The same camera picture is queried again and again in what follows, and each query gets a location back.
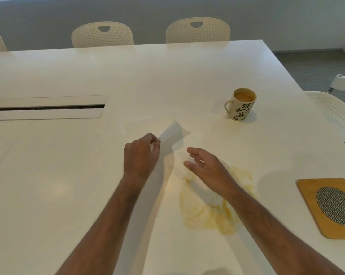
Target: spilled liquid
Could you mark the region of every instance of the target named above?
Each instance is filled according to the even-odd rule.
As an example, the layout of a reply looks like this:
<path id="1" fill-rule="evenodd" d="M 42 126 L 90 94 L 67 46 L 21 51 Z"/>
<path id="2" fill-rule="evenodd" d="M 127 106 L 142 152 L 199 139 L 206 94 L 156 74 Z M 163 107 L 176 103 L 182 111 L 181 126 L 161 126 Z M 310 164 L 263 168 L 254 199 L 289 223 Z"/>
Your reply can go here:
<path id="1" fill-rule="evenodd" d="M 253 196 L 253 186 L 248 184 L 252 181 L 251 174 L 234 166 L 228 171 L 242 183 L 245 182 L 241 186 Z M 184 177 L 184 181 L 179 195 L 184 225 L 193 231 L 217 230 L 222 235 L 234 234 L 240 219 L 230 204 L 211 190 L 203 190 L 200 186 L 202 182 L 193 173 Z"/>

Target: gray floor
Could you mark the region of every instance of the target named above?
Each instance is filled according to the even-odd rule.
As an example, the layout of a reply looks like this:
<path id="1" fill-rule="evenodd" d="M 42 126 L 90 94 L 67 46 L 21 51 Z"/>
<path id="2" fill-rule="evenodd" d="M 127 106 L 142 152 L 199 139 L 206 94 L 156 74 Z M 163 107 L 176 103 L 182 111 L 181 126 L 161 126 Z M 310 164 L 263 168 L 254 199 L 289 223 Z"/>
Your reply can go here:
<path id="1" fill-rule="evenodd" d="M 345 75 L 342 50 L 276 53 L 276 57 L 305 91 L 326 92 L 337 74 Z M 345 92 L 332 94 L 345 102 Z"/>

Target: mug handle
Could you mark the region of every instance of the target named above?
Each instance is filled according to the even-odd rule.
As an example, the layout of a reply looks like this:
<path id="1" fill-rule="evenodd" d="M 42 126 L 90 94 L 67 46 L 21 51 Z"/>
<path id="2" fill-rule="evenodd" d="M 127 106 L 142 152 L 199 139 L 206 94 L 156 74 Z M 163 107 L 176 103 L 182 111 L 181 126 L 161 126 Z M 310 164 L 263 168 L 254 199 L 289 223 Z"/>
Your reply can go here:
<path id="1" fill-rule="evenodd" d="M 233 100 L 228 100 L 228 101 L 226 101 L 225 104 L 224 104 L 225 110 L 226 110 L 226 112 L 227 112 L 228 114 L 230 113 L 230 111 L 227 110 L 226 105 L 229 104 L 229 103 L 233 103 L 233 102 L 234 102 Z"/>

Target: woven mesh insert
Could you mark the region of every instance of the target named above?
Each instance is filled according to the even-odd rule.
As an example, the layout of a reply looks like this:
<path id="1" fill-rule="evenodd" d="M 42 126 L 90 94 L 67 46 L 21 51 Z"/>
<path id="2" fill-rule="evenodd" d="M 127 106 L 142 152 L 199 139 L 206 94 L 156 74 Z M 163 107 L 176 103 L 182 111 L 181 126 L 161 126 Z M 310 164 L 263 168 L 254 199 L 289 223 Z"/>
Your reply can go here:
<path id="1" fill-rule="evenodd" d="M 334 187 L 321 187 L 315 197 L 328 218 L 345 226 L 345 192 Z"/>

